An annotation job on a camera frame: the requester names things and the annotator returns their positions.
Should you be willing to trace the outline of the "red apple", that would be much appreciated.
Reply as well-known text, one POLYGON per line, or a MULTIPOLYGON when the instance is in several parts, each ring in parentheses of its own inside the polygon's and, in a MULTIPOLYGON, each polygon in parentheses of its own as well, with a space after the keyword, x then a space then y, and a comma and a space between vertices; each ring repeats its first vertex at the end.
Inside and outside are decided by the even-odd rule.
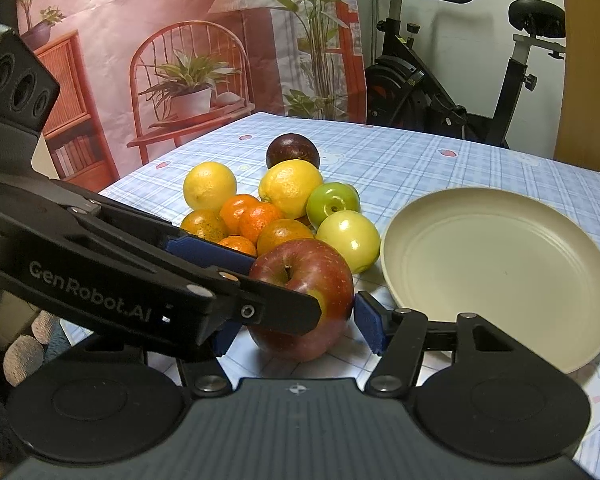
POLYGON ((279 359, 308 362, 326 353, 346 330, 354 298, 353 278, 346 260, 320 240, 290 240, 260 256, 250 278, 302 292, 321 306, 320 322, 302 336, 248 328, 256 345, 279 359))

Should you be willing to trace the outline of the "speckled orange tangerine front left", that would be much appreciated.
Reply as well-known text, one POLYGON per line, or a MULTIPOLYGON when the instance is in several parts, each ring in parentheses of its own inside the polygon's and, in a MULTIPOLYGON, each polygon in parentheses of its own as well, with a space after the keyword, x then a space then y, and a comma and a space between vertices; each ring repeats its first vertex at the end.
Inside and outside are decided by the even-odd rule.
POLYGON ((193 236, 217 243, 228 237, 226 224, 213 209, 198 209, 190 212, 181 222, 181 228, 193 236))

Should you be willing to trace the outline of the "yellow lemon left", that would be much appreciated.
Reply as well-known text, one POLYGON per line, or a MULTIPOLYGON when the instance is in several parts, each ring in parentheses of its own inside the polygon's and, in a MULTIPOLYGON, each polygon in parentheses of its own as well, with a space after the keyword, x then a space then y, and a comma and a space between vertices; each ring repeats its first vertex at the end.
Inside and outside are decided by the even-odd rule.
POLYGON ((191 210, 219 212, 236 190, 233 171, 219 162, 202 162, 189 171, 183 183, 184 200, 191 210))

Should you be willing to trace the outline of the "orange tangerine back left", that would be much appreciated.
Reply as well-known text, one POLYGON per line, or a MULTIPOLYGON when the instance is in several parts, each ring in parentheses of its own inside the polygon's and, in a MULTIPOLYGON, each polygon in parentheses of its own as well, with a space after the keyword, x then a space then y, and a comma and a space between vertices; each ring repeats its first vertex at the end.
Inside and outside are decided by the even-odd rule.
POLYGON ((249 194, 237 194, 230 197, 220 209, 220 218, 223 220, 227 233, 239 234, 239 221, 242 214, 251 206, 256 206, 260 200, 249 194))

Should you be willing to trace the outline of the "orange tangerine front middle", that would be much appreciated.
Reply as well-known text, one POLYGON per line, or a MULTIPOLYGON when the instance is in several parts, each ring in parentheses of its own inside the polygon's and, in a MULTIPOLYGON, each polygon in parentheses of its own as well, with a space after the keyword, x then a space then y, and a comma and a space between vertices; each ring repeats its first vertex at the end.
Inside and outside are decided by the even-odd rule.
POLYGON ((224 237, 218 241, 218 244, 251 257, 257 257, 258 255, 256 245, 249 238, 240 235, 224 237))

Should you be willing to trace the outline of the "orange tangerine back right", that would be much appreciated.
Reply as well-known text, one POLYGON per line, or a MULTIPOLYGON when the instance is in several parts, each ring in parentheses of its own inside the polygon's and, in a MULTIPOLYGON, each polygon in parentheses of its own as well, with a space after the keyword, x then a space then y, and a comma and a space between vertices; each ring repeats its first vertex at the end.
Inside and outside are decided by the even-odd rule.
POLYGON ((271 203, 249 206, 240 216, 238 234, 256 244, 263 229, 271 222, 285 218, 283 211, 271 203))

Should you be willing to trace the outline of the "large orange tangerine right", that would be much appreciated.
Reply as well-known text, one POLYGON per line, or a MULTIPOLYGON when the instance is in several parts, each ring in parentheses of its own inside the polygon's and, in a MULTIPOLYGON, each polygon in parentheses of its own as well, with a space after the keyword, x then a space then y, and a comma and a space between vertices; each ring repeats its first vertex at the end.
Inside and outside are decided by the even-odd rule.
POLYGON ((298 220, 274 220, 260 233, 257 240, 257 252, 259 256, 262 256, 290 240, 307 240, 313 237, 312 231, 298 220))

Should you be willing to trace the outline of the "beige round plate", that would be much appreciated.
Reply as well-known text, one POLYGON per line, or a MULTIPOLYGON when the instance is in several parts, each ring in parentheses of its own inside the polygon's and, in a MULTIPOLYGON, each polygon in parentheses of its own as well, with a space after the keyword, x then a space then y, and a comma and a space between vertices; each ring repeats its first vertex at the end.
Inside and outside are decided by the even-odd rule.
POLYGON ((532 198, 450 188, 398 211, 381 242, 394 302, 452 322, 475 313, 558 370, 600 354, 600 248, 532 198))

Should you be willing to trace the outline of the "yellow lemon centre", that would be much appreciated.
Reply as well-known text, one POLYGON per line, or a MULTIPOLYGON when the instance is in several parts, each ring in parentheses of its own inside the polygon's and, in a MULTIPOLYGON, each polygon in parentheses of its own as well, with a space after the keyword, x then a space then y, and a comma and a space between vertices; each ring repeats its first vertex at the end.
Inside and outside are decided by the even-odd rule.
POLYGON ((321 173, 309 162, 284 160, 261 179, 259 197, 262 202, 276 206, 286 218, 298 219, 306 214, 306 202, 322 183, 321 173))

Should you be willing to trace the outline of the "printed room backdrop cloth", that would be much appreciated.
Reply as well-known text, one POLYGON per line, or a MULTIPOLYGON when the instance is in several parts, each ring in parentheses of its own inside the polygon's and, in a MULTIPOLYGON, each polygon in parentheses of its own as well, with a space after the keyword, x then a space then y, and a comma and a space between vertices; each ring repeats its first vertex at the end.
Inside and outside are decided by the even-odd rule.
POLYGON ((43 130, 58 176, 99 191, 255 112, 362 122, 356 0, 17 0, 59 81, 43 130))

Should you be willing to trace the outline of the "green apple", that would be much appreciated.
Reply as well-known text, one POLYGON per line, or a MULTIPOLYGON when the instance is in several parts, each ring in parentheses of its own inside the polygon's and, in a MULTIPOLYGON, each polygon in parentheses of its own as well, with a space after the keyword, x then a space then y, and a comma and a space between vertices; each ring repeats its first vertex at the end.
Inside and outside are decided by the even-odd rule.
POLYGON ((360 196, 353 185, 325 182, 314 188, 306 202, 306 216, 317 230, 331 214, 342 210, 361 211, 360 196))

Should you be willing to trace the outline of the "dark purple passion fruit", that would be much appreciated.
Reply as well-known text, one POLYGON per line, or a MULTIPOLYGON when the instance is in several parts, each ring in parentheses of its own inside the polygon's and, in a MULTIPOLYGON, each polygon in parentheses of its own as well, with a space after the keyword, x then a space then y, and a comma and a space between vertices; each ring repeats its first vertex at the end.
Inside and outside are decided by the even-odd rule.
POLYGON ((301 159, 316 169, 320 168, 320 153, 313 142, 299 133, 283 133, 275 138, 265 154, 265 163, 271 169, 280 162, 289 159, 301 159))

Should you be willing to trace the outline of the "blue plaid tablecloth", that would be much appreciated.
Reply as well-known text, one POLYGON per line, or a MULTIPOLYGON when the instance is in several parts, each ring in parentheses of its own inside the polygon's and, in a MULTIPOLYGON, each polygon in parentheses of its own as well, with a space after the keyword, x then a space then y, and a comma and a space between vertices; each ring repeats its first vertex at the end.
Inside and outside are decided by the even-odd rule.
MULTIPOLYGON (((220 162, 233 171, 238 194, 257 196, 266 149, 286 132, 300 133, 316 145, 326 182, 356 188, 362 213, 380 234, 399 209, 419 196, 444 188, 484 186, 553 207, 600 248, 600 172, 469 141, 348 122, 258 113, 174 148, 99 193, 180 224, 189 212, 183 198, 189 170, 200 162, 220 162)), ((275 359, 242 332, 220 363, 234 386, 244 377, 297 376, 354 377, 362 388, 378 359, 350 322, 338 344, 312 362, 275 359)), ((576 460, 600 479, 600 356, 573 377, 588 393, 593 410, 576 460)))

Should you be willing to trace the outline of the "black exercise bike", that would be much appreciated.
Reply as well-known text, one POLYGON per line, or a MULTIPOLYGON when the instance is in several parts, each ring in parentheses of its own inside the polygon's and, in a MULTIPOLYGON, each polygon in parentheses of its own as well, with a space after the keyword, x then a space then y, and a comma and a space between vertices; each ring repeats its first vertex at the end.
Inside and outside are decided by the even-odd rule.
MULTIPOLYGON (((508 21, 513 1, 402 0, 401 32, 406 32, 407 23, 420 26, 415 52, 468 112, 488 117, 494 113, 517 32, 508 21)), ((564 0, 544 1, 565 5, 564 0)), ((551 158, 562 112, 565 62, 532 48, 528 72, 538 82, 534 90, 521 91, 506 140, 515 151, 551 158)))

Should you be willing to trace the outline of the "wooden door panel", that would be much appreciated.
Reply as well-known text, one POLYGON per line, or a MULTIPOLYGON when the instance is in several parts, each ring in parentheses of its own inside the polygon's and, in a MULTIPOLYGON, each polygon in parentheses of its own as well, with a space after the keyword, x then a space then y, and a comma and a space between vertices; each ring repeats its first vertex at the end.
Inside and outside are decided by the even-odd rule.
POLYGON ((554 159, 600 171, 600 0, 565 0, 567 57, 554 159))

